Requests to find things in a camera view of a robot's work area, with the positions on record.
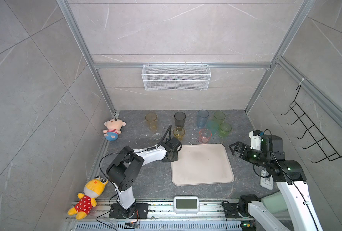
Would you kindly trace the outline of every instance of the wire basket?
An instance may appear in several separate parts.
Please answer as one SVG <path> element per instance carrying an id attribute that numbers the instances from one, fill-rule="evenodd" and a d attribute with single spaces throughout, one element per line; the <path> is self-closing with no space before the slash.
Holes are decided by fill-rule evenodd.
<path id="1" fill-rule="evenodd" d="M 144 65 L 145 90 L 207 90 L 211 71 L 205 64 Z"/>

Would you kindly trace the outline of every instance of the pink plush doll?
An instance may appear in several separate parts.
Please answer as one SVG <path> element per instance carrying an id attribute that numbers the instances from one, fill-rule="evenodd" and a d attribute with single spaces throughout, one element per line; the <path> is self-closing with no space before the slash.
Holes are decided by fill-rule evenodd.
<path id="1" fill-rule="evenodd" d="M 118 134 L 121 134 L 121 127 L 125 126 L 126 123 L 120 119 L 111 119 L 104 123 L 107 130 L 103 130 L 104 137 L 109 141 L 115 141 L 118 138 Z"/>

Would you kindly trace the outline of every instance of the white robotic arm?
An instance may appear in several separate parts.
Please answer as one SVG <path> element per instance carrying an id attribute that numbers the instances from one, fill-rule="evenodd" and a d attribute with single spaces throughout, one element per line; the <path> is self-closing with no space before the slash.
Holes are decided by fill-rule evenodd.
<path id="1" fill-rule="evenodd" d="M 171 125 L 166 130 L 161 141 L 145 149 L 131 149 L 124 147 L 107 168 L 107 175 L 115 187 L 118 195 L 118 203 L 124 217 L 134 214 L 136 201 L 132 194 L 132 184 L 135 182 L 141 167 L 150 162 L 161 160 L 162 162 L 173 162 L 178 160 L 178 152 L 182 148 L 181 142 L 171 138 Z"/>
<path id="2" fill-rule="evenodd" d="M 249 133 L 251 146 L 236 142 L 229 146 L 234 156 L 239 156 L 254 165 L 266 168 L 277 183 L 287 204 L 295 231 L 322 231 L 321 224 L 311 202 L 306 178 L 300 164 L 285 160 L 283 141 L 274 135 L 265 135 L 260 130 Z M 244 211 L 239 213 L 251 215 L 267 231 L 288 230 L 273 216 L 256 196 L 241 196 Z"/>
<path id="3" fill-rule="evenodd" d="M 134 153 L 144 159 L 142 166 L 156 160 L 162 160 L 166 156 L 167 152 L 163 146 L 157 147 L 157 145 L 155 145 L 154 147 L 156 148 L 151 149 L 152 147 L 150 147 L 145 149 L 134 149 Z M 124 191 L 120 191 L 118 186 L 114 182 L 112 182 L 112 184 L 115 187 L 119 204 L 122 206 L 123 209 L 129 209 L 135 203 L 135 198 L 132 193 L 132 186 Z"/>

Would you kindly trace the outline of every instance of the dark marble floor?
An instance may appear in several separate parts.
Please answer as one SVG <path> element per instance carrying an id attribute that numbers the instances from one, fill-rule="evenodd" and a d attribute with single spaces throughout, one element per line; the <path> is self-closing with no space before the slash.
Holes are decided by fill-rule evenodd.
<path id="1" fill-rule="evenodd" d="M 119 118 L 126 122 L 126 126 L 122 127 L 122 133 L 116 141 L 109 143 L 107 153 L 119 152 L 125 146 L 130 146 L 132 149 L 141 149 L 155 145 L 158 141 L 152 137 L 152 133 L 145 121 L 145 115 L 150 111 L 120 111 Z M 164 130 L 172 124 L 175 125 L 174 117 L 176 111 L 163 110 L 153 111 L 158 115 L 164 126 Z M 196 126 L 197 111 L 183 111 L 186 114 L 184 129 L 186 131 L 182 140 L 183 145 L 199 144 L 198 135 L 200 128 Z M 258 197 L 270 195 L 278 192 L 275 186 L 274 190 L 267 190 L 260 186 L 260 178 L 255 175 L 252 169 L 252 164 L 234 157 L 229 150 L 229 145 L 242 141 L 250 144 L 249 132 L 253 130 L 248 117 L 242 110 L 227 110 L 225 122 L 231 124 L 232 132 L 225 139 L 222 139 L 215 134 L 212 136 L 209 143 L 222 143 L 225 148 L 235 180 L 231 183 L 221 184 L 203 184 L 192 186 L 176 186 L 172 183 L 171 163 L 163 163 L 154 161 L 144 165 L 132 186 L 135 198 L 173 198 L 174 196 L 193 195 L 200 198 L 231 198 L 239 197 L 245 194 L 256 194 Z M 115 155 L 108 156 L 102 161 L 102 169 L 105 170 L 109 163 L 112 162 Z M 111 184 L 106 186 L 103 194 L 99 198 L 109 198 L 114 195 L 114 187 Z"/>

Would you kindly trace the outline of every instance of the metal base plate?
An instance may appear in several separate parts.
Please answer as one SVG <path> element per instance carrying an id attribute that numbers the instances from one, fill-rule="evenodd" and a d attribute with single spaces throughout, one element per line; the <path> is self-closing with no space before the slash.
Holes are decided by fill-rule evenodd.
<path id="1" fill-rule="evenodd" d="M 225 209 L 225 218 L 242 218 L 238 214 L 238 203 L 223 203 L 222 204 L 223 208 Z"/>
<path id="2" fill-rule="evenodd" d="M 148 207 L 149 207 L 149 204 L 137 203 L 135 206 L 135 213 L 130 218 L 136 219 L 136 210 L 138 210 L 140 219 L 146 219 L 148 216 Z M 113 210 L 111 210 L 109 212 L 108 218 L 117 218 L 117 219 L 123 219 L 124 218 L 119 204 L 117 204 L 117 203 L 112 204 L 112 208 L 113 208 Z"/>

